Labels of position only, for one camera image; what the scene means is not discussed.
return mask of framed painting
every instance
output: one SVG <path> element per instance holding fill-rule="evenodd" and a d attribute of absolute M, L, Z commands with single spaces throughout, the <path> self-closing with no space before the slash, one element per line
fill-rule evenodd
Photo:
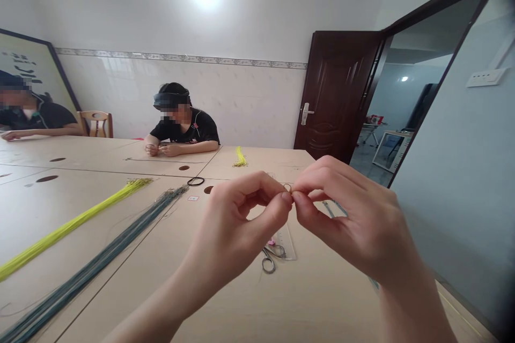
<path fill-rule="evenodd" d="M 49 95 L 73 114 L 80 111 L 70 83 L 50 42 L 0 28 L 0 70 L 30 78 L 32 91 Z"/>

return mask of light switch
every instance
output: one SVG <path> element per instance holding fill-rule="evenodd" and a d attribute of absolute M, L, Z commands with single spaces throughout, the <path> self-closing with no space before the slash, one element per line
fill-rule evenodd
<path fill-rule="evenodd" d="M 507 68 L 474 72 L 467 82 L 467 87 L 497 86 L 501 84 Z"/>

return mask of door handle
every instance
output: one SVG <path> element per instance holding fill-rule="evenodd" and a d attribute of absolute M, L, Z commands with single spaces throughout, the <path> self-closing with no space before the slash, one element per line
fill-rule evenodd
<path fill-rule="evenodd" d="M 300 119 L 300 125 L 305 126 L 306 120 L 307 120 L 307 115 L 314 114 L 314 113 L 315 113 L 314 111 L 310 111 L 310 104 L 304 103 L 304 108 L 302 109 L 302 118 Z"/>

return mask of scissors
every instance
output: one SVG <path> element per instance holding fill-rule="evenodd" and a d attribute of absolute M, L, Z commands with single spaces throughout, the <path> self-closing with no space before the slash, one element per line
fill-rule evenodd
<path fill-rule="evenodd" d="M 275 244 L 272 248 L 269 248 L 268 245 L 265 245 L 265 247 L 263 248 L 263 252 L 266 257 L 261 262 L 261 266 L 263 267 L 263 270 L 266 274 L 272 274 L 275 272 L 275 263 L 272 260 L 272 256 L 270 254 L 278 258 L 286 258 L 286 251 L 284 250 L 284 247 L 282 245 Z M 266 269 L 266 262 L 270 262 L 272 264 L 272 269 Z"/>

